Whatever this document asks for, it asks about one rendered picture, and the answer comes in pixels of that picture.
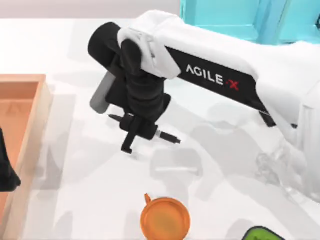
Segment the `clear glass cup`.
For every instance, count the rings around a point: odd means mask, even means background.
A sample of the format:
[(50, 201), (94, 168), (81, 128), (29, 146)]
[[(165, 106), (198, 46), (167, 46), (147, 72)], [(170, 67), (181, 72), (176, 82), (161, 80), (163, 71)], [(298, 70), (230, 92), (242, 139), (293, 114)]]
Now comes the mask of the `clear glass cup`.
[(255, 178), (262, 180), (265, 185), (278, 187), (287, 198), (300, 191), (287, 150), (280, 148), (270, 154), (261, 152), (255, 164)]

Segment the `green and black object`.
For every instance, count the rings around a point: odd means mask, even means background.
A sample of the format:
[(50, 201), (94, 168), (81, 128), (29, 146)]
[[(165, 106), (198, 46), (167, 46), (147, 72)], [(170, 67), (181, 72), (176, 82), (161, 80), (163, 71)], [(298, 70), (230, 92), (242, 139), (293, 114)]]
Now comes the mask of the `green and black object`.
[(242, 240), (285, 240), (285, 239), (267, 227), (253, 226), (246, 231)]

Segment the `orange cup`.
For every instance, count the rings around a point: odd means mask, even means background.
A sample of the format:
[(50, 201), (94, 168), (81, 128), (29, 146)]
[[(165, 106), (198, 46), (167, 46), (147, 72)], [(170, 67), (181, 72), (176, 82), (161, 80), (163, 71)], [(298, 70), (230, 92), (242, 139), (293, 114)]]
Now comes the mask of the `orange cup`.
[(144, 195), (145, 207), (140, 215), (140, 228), (146, 240), (184, 240), (191, 227), (188, 209), (171, 197), (152, 199)]

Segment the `shallow salmon-coloured box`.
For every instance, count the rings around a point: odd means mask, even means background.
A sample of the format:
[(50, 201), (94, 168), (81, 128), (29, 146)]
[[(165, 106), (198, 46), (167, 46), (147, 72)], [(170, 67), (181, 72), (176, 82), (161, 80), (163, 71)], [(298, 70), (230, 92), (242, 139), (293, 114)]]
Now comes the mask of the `shallow salmon-coloured box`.
[(21, 240), (52, 99), (44, 74), (0, 74), (0, 128), (21, 179), (14, 192), (0, 192), (0, 240)]

